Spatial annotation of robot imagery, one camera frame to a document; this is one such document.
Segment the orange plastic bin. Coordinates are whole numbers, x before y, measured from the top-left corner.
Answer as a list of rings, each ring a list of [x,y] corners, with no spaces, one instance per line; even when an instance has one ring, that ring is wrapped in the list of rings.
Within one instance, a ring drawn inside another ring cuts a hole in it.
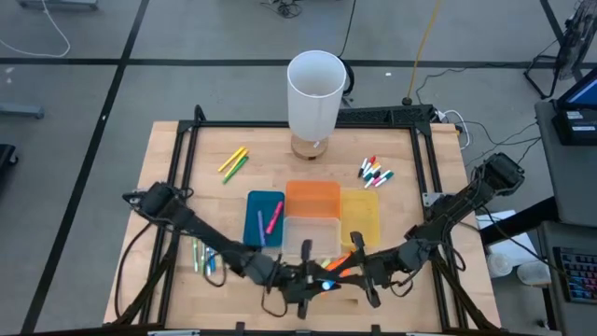
[[[285,189],[287,217],[340,218],[340,184],[333,181],[291,180]]]

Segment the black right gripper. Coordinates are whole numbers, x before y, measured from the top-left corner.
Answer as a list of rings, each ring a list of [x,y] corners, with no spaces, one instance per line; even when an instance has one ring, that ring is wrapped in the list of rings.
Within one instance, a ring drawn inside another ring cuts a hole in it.
[[[369,304],[373,308],[381,305],[381,299],[375,286],[388,288],[389,277],[396,271],[396,259],[399,247],[388,248],[370,255],[365,252],[365,242],[359,231],[350,233],[354,244],[354,252],[345,260],[345,268],[357,267],[362,274],[340,277],[337,284],[355,285],[365,290]]]

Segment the pink thick marker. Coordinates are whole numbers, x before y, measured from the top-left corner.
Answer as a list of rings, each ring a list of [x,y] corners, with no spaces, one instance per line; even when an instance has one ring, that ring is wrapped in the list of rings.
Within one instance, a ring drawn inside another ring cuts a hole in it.
[[[271,215],[271,219],[270,219],[270,222],[268,224],[268,227],[266,228],[266,233],[267,234],[272,234],[273,233],[273,231],[274,231],[274,229],[275,229],[275,227],[277,225],[278,219],[283,214],[284,205],[285,205],[284,201],[279,201],[276,204],[276,206],[274,208],[274,211],[273,211],[273,213]]]

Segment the computer monitor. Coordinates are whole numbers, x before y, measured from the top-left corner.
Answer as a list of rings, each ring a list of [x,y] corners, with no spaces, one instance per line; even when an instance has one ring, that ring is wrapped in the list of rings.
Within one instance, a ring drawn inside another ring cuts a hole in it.
[[[597,67],[592,69],[556,103],[563,109],[597,109]]]

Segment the grey furniture foot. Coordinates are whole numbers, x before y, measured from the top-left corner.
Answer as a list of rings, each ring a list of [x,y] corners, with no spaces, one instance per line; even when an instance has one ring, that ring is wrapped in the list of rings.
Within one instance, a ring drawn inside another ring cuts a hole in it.
[[[42,119],[45,117],[45,111],[41,105],[0,103],[0,115]]]

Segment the yellow highlighter pen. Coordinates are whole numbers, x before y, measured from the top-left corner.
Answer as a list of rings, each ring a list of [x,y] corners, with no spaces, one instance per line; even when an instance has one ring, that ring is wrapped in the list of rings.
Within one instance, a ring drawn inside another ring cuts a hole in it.
[[[226,172],[226,174],[225,174],[225,178],[226,178],[226,179],[228,179],[229,177],[231,177],[232,173],[233,173],[233,172],[235,172],[235,171],[236,171],[236,170],[239,168],[239,166],[240,166],[241,162],[243,161],[243,159],[245,159],[245,158],[246,158],[247,154],[248,154],[248,150],[246,149],[246,150],[245,150],[245,152],[244,152],[244,153],[241,155],[241,157],[240,157],[240,158],[238,158],[238,159],[237,159],[237,160],[236,160],[236,161],[235,161],[235,162],[232,164],[232,167],[231,167],[231,168],[230,168],[230,169],[229,169],[229,170]]]
[[[218,172],[222,172],[226,167],[228,167],[229,165],[231,165],[231,163],[240,158],[241,155],[245,152],[246,148],[245,147],[239,147],[219,168],[218,168]]]

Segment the black fan stand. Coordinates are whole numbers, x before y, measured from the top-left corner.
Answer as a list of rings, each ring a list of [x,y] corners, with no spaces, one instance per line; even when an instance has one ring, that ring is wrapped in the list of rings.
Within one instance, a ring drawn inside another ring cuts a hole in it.
[[[555,56],[545,55],[548,47],[540,51],[525,69],[523,75],[542,100],[551,98],[557,83],[580,74],[580,67],[597,35],[597,0],[579,0],[575,12],[565,20],[564,29],[554,43],[559,44]],[[543,92],[531,78],[531,71],[540,63],[550,64],[553,78],[549,92]]]

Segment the white paper sheet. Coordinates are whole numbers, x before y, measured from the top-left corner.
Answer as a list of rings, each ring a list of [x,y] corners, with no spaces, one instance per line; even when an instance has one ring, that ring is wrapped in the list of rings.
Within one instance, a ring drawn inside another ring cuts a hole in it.
[[[495,222],[497,222],[502,219],[514,216],[515,214],[515,210],[506,210],[502,212],[492,213],[492,218]],[[488,215],[478,215],[477,222],[480,229],[485,229],[486,227],[489,227],[493,224]],[[530,249],[532,252],[536,252],[527,233],[521,233],[517,236],[514,236],[513,239],[521,245],[524,245],[525,247]],[[521,248],[509,239],[506,239],[499,243],[488,245],[487,250],[490,254],[501,254],[506,256],[512,262],[513,266],[518,266],[523,263],[535,260],[535,257],[533,257],[525,249]]]

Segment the grey furniture base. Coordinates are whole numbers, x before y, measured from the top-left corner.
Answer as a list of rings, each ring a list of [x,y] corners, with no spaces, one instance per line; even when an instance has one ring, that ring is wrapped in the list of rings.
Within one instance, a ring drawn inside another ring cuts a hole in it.
[[[23,7],[84,7],[90,10],[97,10],[98,0],[15,0]]]

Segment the yellow plastic bin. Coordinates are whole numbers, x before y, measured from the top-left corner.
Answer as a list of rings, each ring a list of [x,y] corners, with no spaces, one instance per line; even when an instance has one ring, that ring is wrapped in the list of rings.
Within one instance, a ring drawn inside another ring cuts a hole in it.
[[[365,189],[347,189],[341,196],[341,245],[352,248],[350,233],[362,234],[366,246],[377,247],[381,240],[378,194]]]

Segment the clear plastic cup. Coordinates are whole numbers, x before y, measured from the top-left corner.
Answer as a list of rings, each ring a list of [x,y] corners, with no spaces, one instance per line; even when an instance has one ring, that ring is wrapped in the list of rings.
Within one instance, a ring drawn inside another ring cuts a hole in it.
[[[521,264],[517,276],[526,286],[545,286],[551,283],[550,268],[541,260]]]
[[[492,253],[486,258],[486,261],[492,279],[507,276],[512,272],[513,266],[510,258],[505,254]]]

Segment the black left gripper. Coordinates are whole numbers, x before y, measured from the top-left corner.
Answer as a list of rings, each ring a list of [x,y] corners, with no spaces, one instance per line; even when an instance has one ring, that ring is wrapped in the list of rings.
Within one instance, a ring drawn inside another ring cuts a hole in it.
[[[322,283],[334,283],[334,278],[332,273],[310,259],[311,245],[311,240],[303,242],[300,265],[283,264],[278,258],[268,278],[268,291],[276,287],[286,304],[296,304],[299,319],[306,318],[310,301],[336,300],[342,289],[341,285],[333,285],[329,290],[321,287]]]

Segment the clear plastic bin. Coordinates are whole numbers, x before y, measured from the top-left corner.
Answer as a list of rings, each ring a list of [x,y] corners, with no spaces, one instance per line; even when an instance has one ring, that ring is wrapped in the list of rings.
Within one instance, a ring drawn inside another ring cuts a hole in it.
[[[286,217],[282,252],[299,257],[305,240],[311,240],[310,256],[314,259],[334,259],[341,255],[340,221],[335,217]]]

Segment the black metal bar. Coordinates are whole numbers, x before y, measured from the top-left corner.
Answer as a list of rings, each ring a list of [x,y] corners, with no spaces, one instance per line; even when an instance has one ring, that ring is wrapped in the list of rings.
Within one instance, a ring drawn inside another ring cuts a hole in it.
[[[479,231],[484,245],[492,245],[538,228],[544,221],[558,221],[554,197],[536,203],[505,219],[490,218],[490,225]]]

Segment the teal plastic bin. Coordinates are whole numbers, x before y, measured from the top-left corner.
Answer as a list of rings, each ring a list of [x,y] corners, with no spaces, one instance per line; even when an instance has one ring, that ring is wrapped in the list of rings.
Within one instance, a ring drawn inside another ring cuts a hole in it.
[[[284,233],[284,211],[278,219],[277,225],[272,234],[266,233],[266,228],[271,219],[276,204],[285,201],[285,195],[281,191],[252,190],[248,193],[245,223],[243,229],[243,243],[255,247],[280,247],[283,242]],[[257,210],[261,210],[264,221],[266,245],[260,246],[257,227]]]

